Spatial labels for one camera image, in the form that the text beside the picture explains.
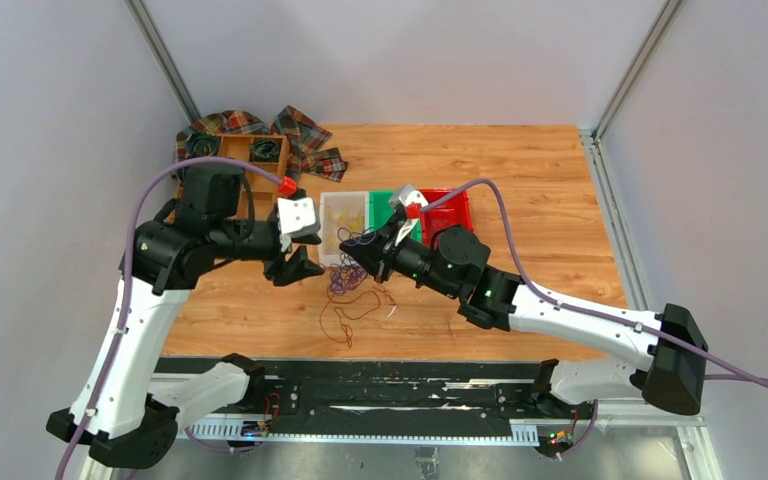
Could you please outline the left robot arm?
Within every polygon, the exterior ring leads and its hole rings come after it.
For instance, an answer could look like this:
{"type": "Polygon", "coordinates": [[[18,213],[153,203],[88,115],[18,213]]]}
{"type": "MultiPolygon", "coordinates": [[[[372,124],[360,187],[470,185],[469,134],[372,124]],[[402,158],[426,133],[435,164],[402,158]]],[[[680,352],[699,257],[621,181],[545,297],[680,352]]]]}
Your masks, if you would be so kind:
{"type": "Polygon", "coordinates": [[[248,176],[261,175],[260,167],[199,157],[177,169],[184,174],[179,198],[146,222],[131,213],[99,356],[78,398],[46,424],[69,450],[84,445],[96,462],[130,472],[156,465],[180,431],[218,409],[234,405],[265,415],[272,408],[263,367],[239,354],[184,382],[151,389],[170,329],[199,279],[235,261],[262,262],[265,278],[277,287],[323,274],[307,253],[319,241],[317,208],[292,178],[264,175],[279,196],[259,221],[236,213],[250,189],[248,176]]]}

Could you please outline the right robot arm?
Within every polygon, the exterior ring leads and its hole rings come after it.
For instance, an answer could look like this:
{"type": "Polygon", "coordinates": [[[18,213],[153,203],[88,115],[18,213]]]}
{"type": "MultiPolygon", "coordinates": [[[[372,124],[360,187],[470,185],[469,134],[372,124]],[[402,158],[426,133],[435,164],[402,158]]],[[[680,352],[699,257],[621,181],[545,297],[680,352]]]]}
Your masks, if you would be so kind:
{"type": "Polygon", "coordinates": [[[457,300],[458,314],[480,328],[540,333],[604,352],[597,360],[541,363],[531,400],[544,416],[617,398],[641,398],[678,415],[701,411],[708,345],[685,307],[629,310],[552,293],[490,266],[490,248],[459,226],[444,230],[433,246],[398,241],[385,226],[340,249],[379,282],[397,272],[457,300]]]}

